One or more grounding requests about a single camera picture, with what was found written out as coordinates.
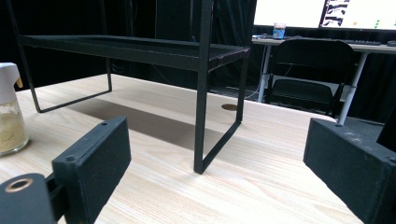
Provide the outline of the black folding chair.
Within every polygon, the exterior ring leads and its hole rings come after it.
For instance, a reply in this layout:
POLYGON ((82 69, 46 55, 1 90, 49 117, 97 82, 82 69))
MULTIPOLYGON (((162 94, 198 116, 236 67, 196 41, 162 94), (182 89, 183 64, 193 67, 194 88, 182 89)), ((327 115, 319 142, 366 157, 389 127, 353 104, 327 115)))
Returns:
POLYGON ((336 115, 354 50, 339 40, 290 39, 273 56, 265 102, 336 115))

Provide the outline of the clear cup with blue label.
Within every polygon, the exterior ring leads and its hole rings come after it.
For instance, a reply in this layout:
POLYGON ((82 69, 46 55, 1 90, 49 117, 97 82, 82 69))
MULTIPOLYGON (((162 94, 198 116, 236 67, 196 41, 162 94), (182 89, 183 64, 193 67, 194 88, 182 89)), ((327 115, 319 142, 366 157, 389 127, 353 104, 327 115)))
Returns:
POLYGON ((273 39, 283 39, 286 31, 284 22, 275 22, 273 28, 273 39))

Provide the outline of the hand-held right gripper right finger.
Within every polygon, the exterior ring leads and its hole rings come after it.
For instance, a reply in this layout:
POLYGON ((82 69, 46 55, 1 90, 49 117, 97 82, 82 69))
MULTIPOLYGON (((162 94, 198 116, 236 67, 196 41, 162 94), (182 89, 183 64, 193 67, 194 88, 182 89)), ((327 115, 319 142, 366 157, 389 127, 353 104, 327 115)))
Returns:
POLYGON ((357 131, 311 119, 304 164, 364 224, 396 224, 396 153, 357 131))

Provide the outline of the computer monitor with dark image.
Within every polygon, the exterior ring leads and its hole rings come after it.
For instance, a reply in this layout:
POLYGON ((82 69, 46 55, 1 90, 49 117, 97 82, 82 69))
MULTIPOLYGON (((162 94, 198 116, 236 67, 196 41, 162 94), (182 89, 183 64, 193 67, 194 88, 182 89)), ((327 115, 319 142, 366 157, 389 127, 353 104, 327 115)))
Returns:
POLYGON ((326 0, 319 27, 396 31, 396 0, 326 0))

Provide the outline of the black keyboard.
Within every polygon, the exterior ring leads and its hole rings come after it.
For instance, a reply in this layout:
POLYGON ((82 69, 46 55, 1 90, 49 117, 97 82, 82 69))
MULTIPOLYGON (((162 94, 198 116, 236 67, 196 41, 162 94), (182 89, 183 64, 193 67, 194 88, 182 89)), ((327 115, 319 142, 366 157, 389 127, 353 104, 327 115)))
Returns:
POLYGON ((369 40, 342 39, 341 41, 350 45, 380 46, 382 44, 381 42, 378 41, 369 41, 369 40))

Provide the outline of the white desk with metal legs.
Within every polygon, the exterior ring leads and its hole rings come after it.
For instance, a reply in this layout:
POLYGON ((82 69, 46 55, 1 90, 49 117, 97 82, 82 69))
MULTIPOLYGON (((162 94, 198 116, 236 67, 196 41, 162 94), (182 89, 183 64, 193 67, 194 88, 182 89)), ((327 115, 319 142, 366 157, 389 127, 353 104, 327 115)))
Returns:
MULTIPOLYGON (((259 103, 263 102, 264 92, 268 88, 268 80, 269 80, 268 67, 269 67, 269 59, 271 56, 272 47, 278 46, 282 42, 283 42, 282 39, 270 39, 263 37, 252 38, 253 44, 264 45, 263 58, 262 58, 262 71, 261 71, 259 93, 257 99, 259 103)), ((375 54, 375 53, 396 55, 396 47, 389 47, 387 45, 369 46, 369 45, 350 44, 350 47, 352 47, 355 52, 358 52, 360 54, 360 57, 357 63, 357 68, 354 71, 354 76, 352 78, 350 88, 346 91, 346 98, 344 101, 344 105, 341 109, 341 113, 337 120, 339 124, 345 123, 345 120, 347 118, 347 113, 351 106, 355 92, 358 88, 358 82, 360 80, 368 56, 370 54, 375 54)))

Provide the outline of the black metal shelf rack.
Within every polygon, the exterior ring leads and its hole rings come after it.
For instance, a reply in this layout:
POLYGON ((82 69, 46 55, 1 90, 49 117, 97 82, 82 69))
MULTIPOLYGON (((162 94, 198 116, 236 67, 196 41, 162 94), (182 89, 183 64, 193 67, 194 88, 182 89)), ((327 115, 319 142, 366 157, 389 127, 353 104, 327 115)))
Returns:
POLYGON ((21 61, 26 72, 29 89, 32 93, 37 112, 47 113, 51 110, 69 106, 70 104, 66 102, 49 108, 42 108, 40 106, 25 53, 27 48, 47 49, 88 55, 90 57, 100 57, 106 60, 106 68, 110 67, 111 60, 122 60, 132 63, 172 67, 196 73, 193 171, 197 174, 202 174, 205 171, 241 124, 244 109, 244 93, 242 92, 238 95, 233 124, 213 148, 207 153, 204 153, 208 77, 212 71, 222 66, 239 62, 242 65, 239 84, 244 88, 246 86, 248 56, 251 45, 249 39, 246 39, 243 44, 237 46, 214 44, 211 41, 215 0, 202 0, 200 39, 197 42, 127 35, 108 35, 106 33, 105 0, 97 0, 102 25, 102 33, 99 35, 24 35, 20 30, 16 9, 16 5, 21 0, 4 1, 17 39, 21 61))

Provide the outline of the glass spice jar white lid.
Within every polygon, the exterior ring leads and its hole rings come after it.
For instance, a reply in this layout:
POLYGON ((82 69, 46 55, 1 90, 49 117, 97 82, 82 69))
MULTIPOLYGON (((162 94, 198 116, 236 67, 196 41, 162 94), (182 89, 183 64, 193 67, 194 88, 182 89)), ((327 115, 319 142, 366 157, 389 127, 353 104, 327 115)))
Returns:
POLYGON ((0 157, 24 148, 29 137, 14 86, 23 84, 15 63, 0 63, 0 157))

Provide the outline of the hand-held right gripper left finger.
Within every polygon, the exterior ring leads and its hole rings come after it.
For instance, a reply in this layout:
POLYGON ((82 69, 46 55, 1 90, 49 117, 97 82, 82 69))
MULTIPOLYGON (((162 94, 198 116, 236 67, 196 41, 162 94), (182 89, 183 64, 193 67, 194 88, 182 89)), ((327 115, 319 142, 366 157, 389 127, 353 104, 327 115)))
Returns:
POLYGON ((93 224, 131 162, 127 118, 101 122, 52 161, 65 187, 68 224, 93 224))

